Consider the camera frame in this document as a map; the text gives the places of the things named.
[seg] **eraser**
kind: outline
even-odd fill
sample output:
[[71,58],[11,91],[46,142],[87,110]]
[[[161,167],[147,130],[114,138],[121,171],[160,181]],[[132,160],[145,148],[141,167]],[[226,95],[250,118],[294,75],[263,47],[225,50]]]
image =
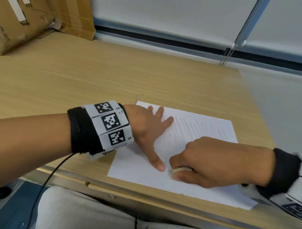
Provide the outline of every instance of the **eraser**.
[[180,168],[177,168],[177,169],[172,169],[170,171],[171,176],[173,176],[174,173],[179,172],[179,171],[193,171],[193,169],[191,169],[189,167],[180,167]]

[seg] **desk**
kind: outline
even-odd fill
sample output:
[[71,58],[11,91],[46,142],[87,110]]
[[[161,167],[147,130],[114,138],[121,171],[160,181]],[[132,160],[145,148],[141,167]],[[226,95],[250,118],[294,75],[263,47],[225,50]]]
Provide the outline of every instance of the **desk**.
[[[61,33],[2,56],[0,69],[0,118],[64,113],[108,100],[140,100],[231,120],[239,143],[274,147],[236,69]],[[236,229],[302,228],[300,220],[275,207],[258,204],[247,211],[107,177],[113,158],[112,153],[87,161],[75,155],[61,166],[54,184],[95,196],[119,196],[124,206],[153,215],[162,212],[167,219],[196,227],[205,220]],[[60,161],[25,177],[42,182]]]

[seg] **paper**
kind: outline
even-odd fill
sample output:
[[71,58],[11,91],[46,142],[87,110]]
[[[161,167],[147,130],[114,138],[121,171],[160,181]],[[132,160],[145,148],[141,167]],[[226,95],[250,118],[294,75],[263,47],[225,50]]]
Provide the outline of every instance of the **paper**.
[[[144,102],[137,102],[137,105],[145,108],[152,105],[154,114],[159,108],[157,105]],[[169,116],[174,117],[173,124],[154,144],[155,152],[166,165],[164,172],[153,168],[147,157],[133,143],[116,152],[108,176],[246,210],[255,206],[257,203],[242,195],[237,185],[205,189],[198,185],[172,180],[169,158],[181,153],[188,142],[208,136],[237,143],[237,138],[229,120],[165,108],[162,121]]]

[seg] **hand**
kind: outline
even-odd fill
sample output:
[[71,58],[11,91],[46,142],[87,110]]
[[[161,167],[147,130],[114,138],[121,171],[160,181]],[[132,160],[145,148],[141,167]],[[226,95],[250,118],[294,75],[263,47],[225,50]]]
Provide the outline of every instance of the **hand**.
[[184,151],[170,158],[173,169],[189,166],[173,179],[204,188],[233,184],[268,185],[275,169],[275,153],[265,147],[201,137],[186,145]]
[[169,126],[171,126],[174,118],[169,117],[164,122],[161,122],[164,112],[163,107],[160,107],[155,115],[152,113],[152,106],[149,106],[148,109],[146,109],[138,105],[126,104],[124,105],[124,108],[136,144],[144,152],[154,168],[161,172],[164,171],[165,165],[154,151],[154,142]]

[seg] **brown cardboard box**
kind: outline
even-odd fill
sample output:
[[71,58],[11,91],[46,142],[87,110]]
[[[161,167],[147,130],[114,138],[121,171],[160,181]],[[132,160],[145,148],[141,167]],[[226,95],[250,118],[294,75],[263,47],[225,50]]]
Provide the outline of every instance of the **brown cardboard box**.
[[0,54],[43,33],[48,28],[93,39],[89,0],[2,0]]

